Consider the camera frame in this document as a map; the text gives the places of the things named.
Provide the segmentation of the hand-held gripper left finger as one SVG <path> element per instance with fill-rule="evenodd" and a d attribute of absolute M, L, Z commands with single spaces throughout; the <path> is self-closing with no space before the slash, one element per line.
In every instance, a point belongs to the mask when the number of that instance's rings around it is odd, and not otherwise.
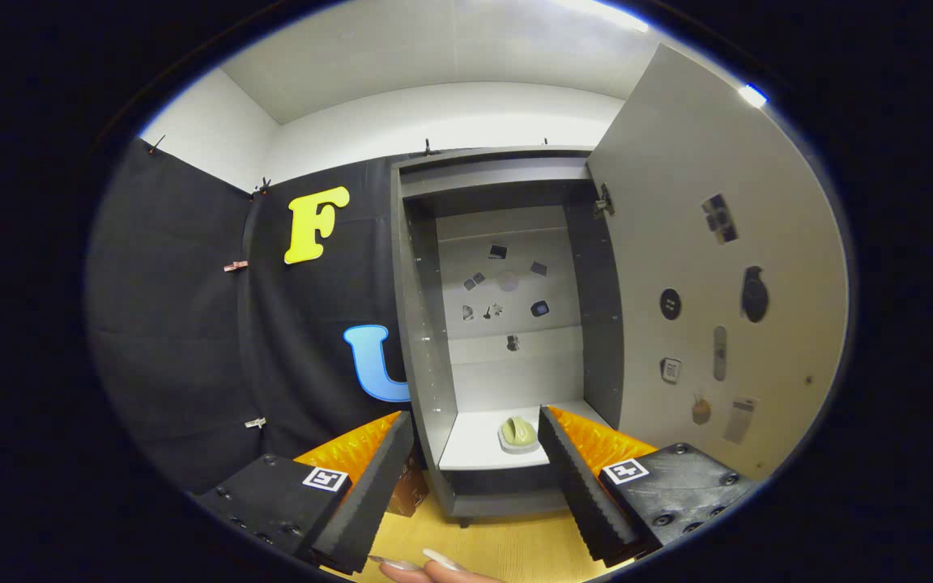
<path fill-rule="evenodd" d="M 351 575 L 365 568 L 414 443 L 411 414 L 395 412 L 296 458 L 260 455 L 195 501 L 286 560 Z"/>

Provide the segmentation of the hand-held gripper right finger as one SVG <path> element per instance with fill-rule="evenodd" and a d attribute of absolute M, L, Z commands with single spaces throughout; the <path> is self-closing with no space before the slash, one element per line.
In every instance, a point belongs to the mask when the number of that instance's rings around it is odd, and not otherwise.
<path fill-rule="evenodd" d="M 714 520 L 757 484 L 696 446 L 655 448 L 541 406 L 538 440 L 593 560 L 615 567 Z"/>

